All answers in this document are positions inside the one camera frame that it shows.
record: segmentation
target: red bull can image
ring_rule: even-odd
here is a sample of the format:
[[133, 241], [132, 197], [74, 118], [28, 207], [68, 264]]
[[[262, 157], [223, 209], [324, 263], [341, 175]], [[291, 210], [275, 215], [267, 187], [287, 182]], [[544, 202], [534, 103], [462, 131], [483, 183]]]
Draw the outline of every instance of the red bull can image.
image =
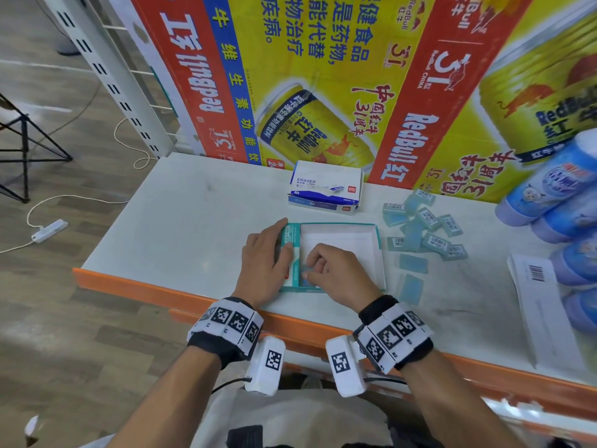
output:
[[580, 0], [498, 56], [479, 84], [481, 105], [522, 165], [597, 127], [597, 0]]
[[257, 118], [258, 138], [293, 166], [299, 160], [371, 170], [369, 145], [321, 100], [294, 83], [273, 97]]

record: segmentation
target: blue stripe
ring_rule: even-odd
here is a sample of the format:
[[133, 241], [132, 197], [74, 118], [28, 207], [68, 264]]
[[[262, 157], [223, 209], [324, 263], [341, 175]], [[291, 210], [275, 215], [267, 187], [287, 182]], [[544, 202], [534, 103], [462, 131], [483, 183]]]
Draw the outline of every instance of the blue stripe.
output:
[[[226, 79], [228, 80], [228, 87], [232, 94], [232, 101], [235, 103], [236, 117], [238, 119], [239, 127], [241, 128], [241, 134], [243, 135], [243, 143], [245, 145], [245, 151], [247, 153], [247, 159], [250, 164], [261, 165], [261, 155], [259, 153], [259, 143], [257, 141], [257, 135], [255, 135], [255, 119], [253, 118], [253, 109], [251, 107], [251, 98], [249, 97], [249, 90], [247, 86], [247, 76], [245, 75], [245, 69], [243, 67], [243, 60], [241, 58], [241, 51], [238, 46], [238, 40], [236, 39], [236, 32], [234, 29], [234, 23], [232, 22], [232, 13], [230, 12], [230, 5], [228, 0], [203, 0], [205, 5], [205, 11], [210, 19], [211, 30], [215, 37], [215, 42], [218, 45], [220, 52], [220, 59], [224, 66], [224, 72], [226, 73]], [[218, 22], [213, 17], [217, 16], [217, 9], [221, 9], [226, 13], [228, 18], [227, 22]], [[230, 44], [235, 47], [238, 57], [236, 59], [225, 59], [224, 52], [222, 50], [222, 44]], [[235, 74], [242, 77], [243, 82], [240, 85], [233, 85], [230, 81], [230, 76]], [[239, 108], [236, 105], [236, 99], [244, 99], [248, 103], [248, 108]], [[251, 124], [250, 128], [244, 128], [242, 120], [248, 120]], [[246, 138], [252, 138], [255, 146], [247, 144]]]

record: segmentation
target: power strip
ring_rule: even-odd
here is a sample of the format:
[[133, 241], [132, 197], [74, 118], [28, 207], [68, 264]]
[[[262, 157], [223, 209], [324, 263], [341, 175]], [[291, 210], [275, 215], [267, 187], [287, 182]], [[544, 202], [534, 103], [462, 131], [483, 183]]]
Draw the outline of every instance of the power strip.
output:
[[31, 236], [31, 240], [34, 241], [36, 244], [40, 244], [44, 240], [52, 237], [54, 234], [59, 233], [64, 228], [66, 228], [69, 224], [64, 220], [59, 219], [56, 220], [51, 225], [45, 226], [41, 228], [37, 233]]

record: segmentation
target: blue cylindrical container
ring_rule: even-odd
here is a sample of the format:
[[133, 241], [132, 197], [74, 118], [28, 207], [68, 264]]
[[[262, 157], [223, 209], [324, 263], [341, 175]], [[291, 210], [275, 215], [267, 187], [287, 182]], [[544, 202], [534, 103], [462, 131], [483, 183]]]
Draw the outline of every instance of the blue cylindrical container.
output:
[[516, 187], [496, 206], [496, 216], [510, 226], [541, 217], [597, 180], [597, 128], [577, 134], [565, 149]]
[[563, 307], [576, 330], [597, 334], [597, 288], [570, 294], [564, 299]]
[[533, 233], [550, 244], [570, 242], [597, 226], [597, 183], [546, 212], [531, 225]]
[[567, 286], [597, 283], [597, 228], [549, 257], [558, 282]]

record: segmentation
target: white metal shelf frame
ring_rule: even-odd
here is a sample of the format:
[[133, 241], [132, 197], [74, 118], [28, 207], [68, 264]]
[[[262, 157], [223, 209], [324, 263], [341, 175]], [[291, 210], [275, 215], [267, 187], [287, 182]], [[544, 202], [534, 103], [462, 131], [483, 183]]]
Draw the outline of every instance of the white metal shelf frame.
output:
[[93, 9], [82, 0], [43, 1], [153, 155], [168, 156], [172, 141]]

